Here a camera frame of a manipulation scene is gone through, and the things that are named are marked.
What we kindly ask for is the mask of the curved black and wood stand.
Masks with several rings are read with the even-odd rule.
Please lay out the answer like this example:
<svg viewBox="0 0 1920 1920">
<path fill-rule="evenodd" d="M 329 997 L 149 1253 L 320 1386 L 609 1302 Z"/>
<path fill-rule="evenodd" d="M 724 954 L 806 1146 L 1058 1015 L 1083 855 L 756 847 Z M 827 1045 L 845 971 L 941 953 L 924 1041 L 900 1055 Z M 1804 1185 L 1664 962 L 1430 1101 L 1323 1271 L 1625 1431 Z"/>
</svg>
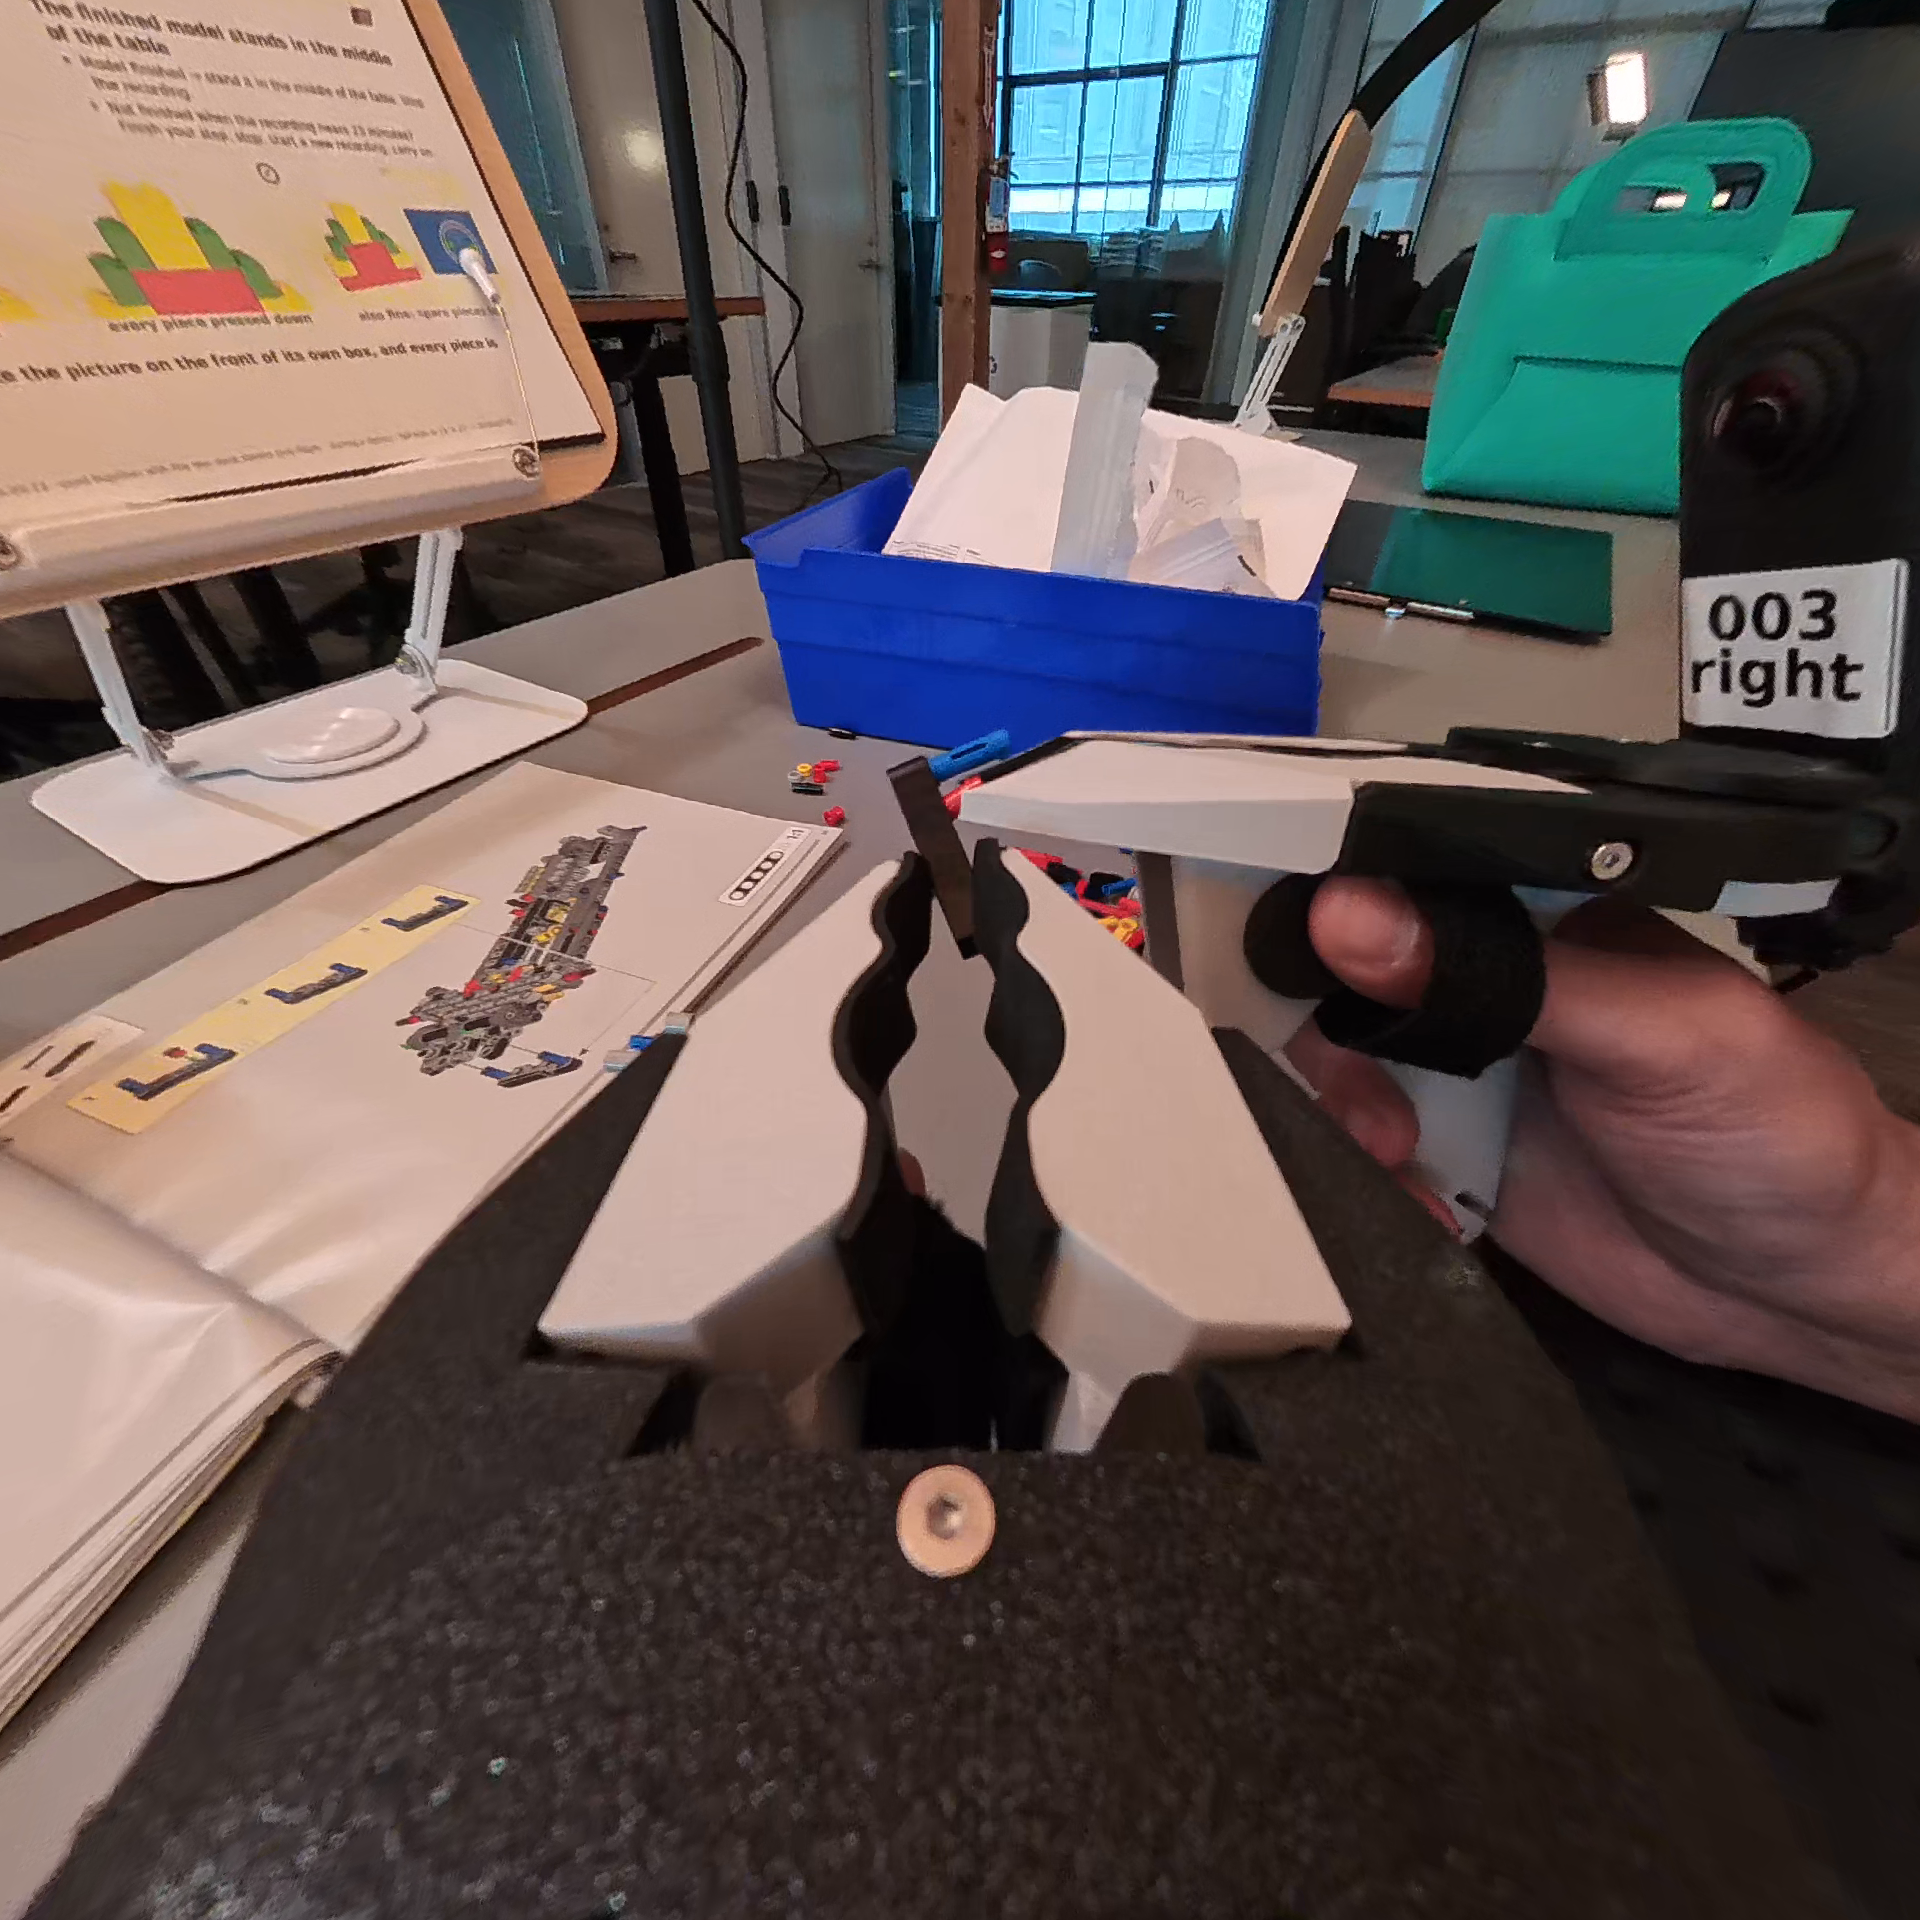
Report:
<svg viewBox="0 0 1920 1920">
<path fill-rule="evenodd" d="M 1294 211 L 1275 275 L 1260 308 L 1257 338 L 1262 352 L 1236 404 L 1232 421 L 1236 430 L 1249 435 L 1269 433 L 1279 384 L 1306 332 L 1306 300 L 1365 170 L 1381 122 L 1435 61 L 1464 37 L 1470 37 L 1495 10 L 1498 3 L 1435 4 L 1357 88 L 1314 160 L 1314 170 Z"/>
</svg>

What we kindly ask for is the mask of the blue plastic bin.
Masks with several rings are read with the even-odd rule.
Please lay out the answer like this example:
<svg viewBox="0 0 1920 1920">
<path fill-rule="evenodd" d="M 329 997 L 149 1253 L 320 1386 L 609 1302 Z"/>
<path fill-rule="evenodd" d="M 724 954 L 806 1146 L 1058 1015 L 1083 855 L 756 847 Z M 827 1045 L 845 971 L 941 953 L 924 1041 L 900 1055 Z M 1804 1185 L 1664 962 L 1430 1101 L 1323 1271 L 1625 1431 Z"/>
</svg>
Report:
<svg viewBox="0 0 1920 1920">
<path fill-rule="evenodd" d="M 918 746 L 1007 732 L 1318 732 L 1324 576 L 1301 601 L 894 556 L 891 469 L 747 535 L 793 717 Z"/>
</svg>

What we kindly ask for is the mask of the dark green mat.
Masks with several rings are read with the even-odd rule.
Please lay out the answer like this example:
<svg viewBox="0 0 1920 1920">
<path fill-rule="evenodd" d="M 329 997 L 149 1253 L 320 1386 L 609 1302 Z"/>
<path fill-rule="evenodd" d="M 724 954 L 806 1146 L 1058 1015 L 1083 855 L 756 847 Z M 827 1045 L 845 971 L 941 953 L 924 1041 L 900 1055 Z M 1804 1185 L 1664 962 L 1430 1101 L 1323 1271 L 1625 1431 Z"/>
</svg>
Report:
<svg viewBox="0 0 1920 1920">
<path fill-rule="evenodd" d="M 1441 508 L 1341 505 L 1323 559 L 1330 597 L 1384 613 L 1596 644 L 1613 631 L 1613 540 Z"/>
</svg>

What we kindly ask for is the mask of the teal felt bag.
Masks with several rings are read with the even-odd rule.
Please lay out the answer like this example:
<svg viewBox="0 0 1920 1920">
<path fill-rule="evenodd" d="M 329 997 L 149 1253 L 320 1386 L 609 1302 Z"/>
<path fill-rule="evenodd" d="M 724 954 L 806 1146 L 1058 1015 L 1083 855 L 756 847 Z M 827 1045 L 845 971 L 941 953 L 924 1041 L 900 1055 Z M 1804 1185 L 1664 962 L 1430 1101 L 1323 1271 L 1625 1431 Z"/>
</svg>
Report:
<svg viewBox="0 0 1920 1920">
<path fill-rule="evenodd" d="M 1785 116 L 1668 123 L 1577 173 L 1548 211 L 1490 217 L 1441 358 L 1425 491 L 1672 516 L 1689 350 L 1851 220 L 1798 211 L 1810 170 Z"/>
</svg>

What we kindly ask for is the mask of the lego instruction booklet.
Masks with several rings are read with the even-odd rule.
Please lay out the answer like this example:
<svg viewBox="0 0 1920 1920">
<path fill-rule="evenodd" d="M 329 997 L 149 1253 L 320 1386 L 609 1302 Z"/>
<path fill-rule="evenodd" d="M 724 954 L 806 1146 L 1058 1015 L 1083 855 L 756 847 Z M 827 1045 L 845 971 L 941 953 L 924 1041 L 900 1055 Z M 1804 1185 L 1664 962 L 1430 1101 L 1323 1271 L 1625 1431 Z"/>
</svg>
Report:
<svg viewBox="0 0 1920 1920">
<path fill-rule="evenodd" d="M 4 1717 L 839 838 L 517 763 L 4 1064 Z"/>
</svg>

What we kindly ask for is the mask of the crumpled white paper bags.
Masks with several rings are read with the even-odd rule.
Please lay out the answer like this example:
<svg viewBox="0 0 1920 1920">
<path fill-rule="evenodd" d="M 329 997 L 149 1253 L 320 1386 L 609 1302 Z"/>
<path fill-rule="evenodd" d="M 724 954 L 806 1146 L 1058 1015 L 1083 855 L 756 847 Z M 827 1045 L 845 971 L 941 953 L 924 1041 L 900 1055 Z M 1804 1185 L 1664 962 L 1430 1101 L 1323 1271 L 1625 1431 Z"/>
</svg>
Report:
<svg viewBox="0 0 1920 1920">
<path fill-rule="evenodd" d="M 1155 411 L 1155 361 L 1092 345 L 1079 389 L 970 386 L 888 554 L 1301 601 L 1357 463 Z"/>
</svg>

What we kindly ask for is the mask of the grid pane window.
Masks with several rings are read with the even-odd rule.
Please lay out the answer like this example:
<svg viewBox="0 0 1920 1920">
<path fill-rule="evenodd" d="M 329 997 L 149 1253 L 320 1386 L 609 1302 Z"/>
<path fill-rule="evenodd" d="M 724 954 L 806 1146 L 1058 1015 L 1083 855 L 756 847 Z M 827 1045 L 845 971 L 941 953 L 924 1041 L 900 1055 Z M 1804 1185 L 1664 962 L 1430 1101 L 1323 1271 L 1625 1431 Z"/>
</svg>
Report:
<svg viewBox="0 0 1920 1920">
<path fill-rule="evenodd" d="M 1272 3 L 1003 3 L 998 151 L 1019 235 L 1230 228 Z"/>
</svg>

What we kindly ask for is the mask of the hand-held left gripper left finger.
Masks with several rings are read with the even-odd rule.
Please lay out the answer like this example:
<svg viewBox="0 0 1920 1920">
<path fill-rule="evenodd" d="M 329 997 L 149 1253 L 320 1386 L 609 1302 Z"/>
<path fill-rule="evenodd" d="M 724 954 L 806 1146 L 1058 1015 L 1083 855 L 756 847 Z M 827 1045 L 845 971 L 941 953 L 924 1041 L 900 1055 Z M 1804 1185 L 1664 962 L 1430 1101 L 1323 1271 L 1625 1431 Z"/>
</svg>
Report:
<svg viewBox="0 0 1920 1920">
<path fill-rule="evenodd" d="M 557 1349 L 759 1378 L 814 1410 L 905 1302 L 890 1081 L 933 881 L 879 862 L 695 1021 L 538 1325 Z"/>
</svg>

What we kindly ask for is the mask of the person's right hand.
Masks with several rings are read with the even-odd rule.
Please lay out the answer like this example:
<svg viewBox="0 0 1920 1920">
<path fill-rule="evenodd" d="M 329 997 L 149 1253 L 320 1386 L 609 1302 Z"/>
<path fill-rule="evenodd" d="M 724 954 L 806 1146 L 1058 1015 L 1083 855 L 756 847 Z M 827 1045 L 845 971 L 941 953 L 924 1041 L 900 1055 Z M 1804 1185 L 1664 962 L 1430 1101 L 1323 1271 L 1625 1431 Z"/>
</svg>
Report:
<svg viewBox="0 0 1920 1920">
<path fill-rule="evenodd" d="M 1915 1423 L 1915 1122 L 1657 913 L 1586 901 L 1543 959 L 1482 1242 L 1670 1355 Z"/>
</svg>

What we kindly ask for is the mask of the wooden side desk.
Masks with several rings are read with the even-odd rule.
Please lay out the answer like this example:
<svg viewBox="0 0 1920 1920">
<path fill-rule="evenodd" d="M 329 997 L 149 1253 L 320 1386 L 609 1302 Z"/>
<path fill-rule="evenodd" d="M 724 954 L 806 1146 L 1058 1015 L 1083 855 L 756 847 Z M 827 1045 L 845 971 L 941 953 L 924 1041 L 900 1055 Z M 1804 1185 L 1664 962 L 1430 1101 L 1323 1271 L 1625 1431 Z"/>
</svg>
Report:
<svg viewBox="0 0 1920 1920">
<path fill-rule="evenodd" d="M 682 479 L 660 379 L 690 373 L 688 304 L 669 296 L 572 291 L 572 311 L 616 398 L 620 452 L 635 452 L 653 509 L 660 565 L 695 571 Z"/>
</svg>

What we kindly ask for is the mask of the black lego beam blue pins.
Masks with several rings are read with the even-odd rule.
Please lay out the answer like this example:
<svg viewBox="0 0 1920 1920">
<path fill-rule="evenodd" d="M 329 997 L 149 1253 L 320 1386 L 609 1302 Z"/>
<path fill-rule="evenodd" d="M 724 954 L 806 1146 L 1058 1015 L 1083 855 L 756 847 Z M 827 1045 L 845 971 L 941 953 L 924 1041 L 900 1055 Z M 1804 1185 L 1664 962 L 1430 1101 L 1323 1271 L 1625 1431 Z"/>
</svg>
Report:
<svg viewBox="0 0 1920 1920">
<path fill-rule="evenodd" d="M 924 857 L 933 895 L 955 949 L 974 957 L 972 936 L 972 867 L 957 834 L 957 808 L 964 780 L 1012 753 L 1012 733 L 996 728 L 935 756 L 908 756 L 888 767 L 891 796 Z"/>
</svg>

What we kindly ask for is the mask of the white cabinet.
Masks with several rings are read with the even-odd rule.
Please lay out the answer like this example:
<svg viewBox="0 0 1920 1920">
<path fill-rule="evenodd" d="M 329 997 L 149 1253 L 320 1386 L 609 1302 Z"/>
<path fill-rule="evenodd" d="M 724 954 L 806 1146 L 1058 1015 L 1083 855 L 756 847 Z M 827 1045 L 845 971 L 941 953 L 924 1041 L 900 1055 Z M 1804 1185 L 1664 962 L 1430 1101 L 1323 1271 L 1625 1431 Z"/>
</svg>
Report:
<svg viewBox="0 0 1920 1920">
<path fill-rule="evenodd" d="M 1093 300 L 1092 291 L 993 290 L 987 389 L 998 398 L 1025 389 L 1077 392 L 1092 342 Z"/>
</svg>

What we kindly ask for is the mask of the printed instruction sheet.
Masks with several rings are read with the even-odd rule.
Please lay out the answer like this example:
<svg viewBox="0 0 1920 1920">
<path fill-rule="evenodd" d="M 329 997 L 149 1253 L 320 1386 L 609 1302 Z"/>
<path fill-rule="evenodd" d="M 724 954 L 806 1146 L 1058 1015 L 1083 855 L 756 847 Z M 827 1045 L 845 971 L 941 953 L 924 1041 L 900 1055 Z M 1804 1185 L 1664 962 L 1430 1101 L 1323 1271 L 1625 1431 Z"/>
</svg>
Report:
<svg viewBox="0 0 1920 1920">
<path fill-rule="evenodd" d="M 21 524 L 589 446 L 554 275 L 436 4 L 2 4 Z"/>
</svg>

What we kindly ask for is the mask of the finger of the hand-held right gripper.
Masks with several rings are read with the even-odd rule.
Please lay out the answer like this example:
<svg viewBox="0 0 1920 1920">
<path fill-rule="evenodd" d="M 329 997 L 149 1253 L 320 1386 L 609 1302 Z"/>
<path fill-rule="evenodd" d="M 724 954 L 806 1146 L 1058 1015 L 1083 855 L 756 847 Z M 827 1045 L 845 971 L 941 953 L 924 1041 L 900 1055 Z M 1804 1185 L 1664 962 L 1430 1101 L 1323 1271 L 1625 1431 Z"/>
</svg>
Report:
<svg viewBox="0 0 1920 1920">
<path fill-rule="evenodd" d="M 963 821 L 1003 841 L 1071 841 L 1239 866 L 1332 870 L 1357 757 L 1176 742 L 1054 742 L 963 799 Z"/>
<path fill-rule="evenodd" d="M 1443 753 L 1413 750 L 1404 743 L 1313 742 L 1294 737 L 1251 733 L 1150 733 L 1150 732 L 1066 732 L 1058 748 L 1077 746 L 1155 746 L 1216 763 L 1262 763 L 1269 772 L 1324 774 L 1360 782 L 1394 782 L 1425 787 L 1472 787 L 1520 793 L 1585 794 L 1585 780 L 1548 772 L 1523 772 L 1511 766 L 1478 763 Z"/>
</svg>

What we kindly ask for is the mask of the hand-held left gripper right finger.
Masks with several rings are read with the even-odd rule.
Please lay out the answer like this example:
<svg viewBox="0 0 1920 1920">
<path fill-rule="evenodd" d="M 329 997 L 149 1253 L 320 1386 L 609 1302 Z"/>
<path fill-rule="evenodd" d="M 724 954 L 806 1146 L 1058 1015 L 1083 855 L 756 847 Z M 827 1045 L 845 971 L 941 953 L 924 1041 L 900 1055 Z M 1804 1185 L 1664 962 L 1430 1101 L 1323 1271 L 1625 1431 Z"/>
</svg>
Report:
<svg viewBox="0 0 1920 1920">
<path fill-rule="evenodd" d="M 1199 1009 L 990 835 L 972 921 L 1014 1083 L 987 1274 L 1066 1371 L 1046 1445 L 1092 1450 L 1139 1378 L 1335 1349 L 1348 1308 Z"/>
</svg>

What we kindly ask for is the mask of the black stand pole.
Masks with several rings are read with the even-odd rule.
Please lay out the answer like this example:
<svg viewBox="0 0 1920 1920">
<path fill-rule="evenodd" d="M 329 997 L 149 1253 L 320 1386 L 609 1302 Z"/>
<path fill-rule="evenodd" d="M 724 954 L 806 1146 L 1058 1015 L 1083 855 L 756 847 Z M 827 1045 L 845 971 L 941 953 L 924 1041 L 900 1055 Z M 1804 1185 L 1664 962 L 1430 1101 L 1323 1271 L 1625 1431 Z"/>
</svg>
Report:
<svg viewBox="0 0 1920 1920">
<path fill-rule="evenodd" d="M 701 185 L 697 133 L 688 98 L 680 8 L 676 3 L 645 3 L 645 29 L 657 79 L 664 168 L 682 265 L 688 358 L 690 377 L 701 393 L 707 485 L 712 492 L 716 540 L 726 559 L 743 559 L 747 503 L 735 441 L 729 352 L 707 251 L 707 218 Z"/>
</svg>

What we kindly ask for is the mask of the pile of lego pins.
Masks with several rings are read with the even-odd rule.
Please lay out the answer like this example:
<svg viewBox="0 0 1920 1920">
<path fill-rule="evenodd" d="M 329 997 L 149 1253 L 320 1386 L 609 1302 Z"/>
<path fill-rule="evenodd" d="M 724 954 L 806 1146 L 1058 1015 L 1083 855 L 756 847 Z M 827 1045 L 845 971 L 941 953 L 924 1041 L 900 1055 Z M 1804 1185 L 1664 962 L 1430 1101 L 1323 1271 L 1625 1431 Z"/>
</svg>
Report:
<svg viewBox="0 0 1920 1920">
<path fill-rule="evenodd" d="M 963 799 L 979 784 L 983 772 L 967 777 Z M 1125 948 L 1136 953 L 1145 949 L 1145 909 L 1138 874 L 1082 873 L 1066 866 L 1053 850 L 1021 847 L 1021 855 L 1027 857 L 1042 873 L 1042 876 L 1063 889 L 1075 903 L 1105 926 L 1105 931 L 1114 934 Z"/>
</svg>

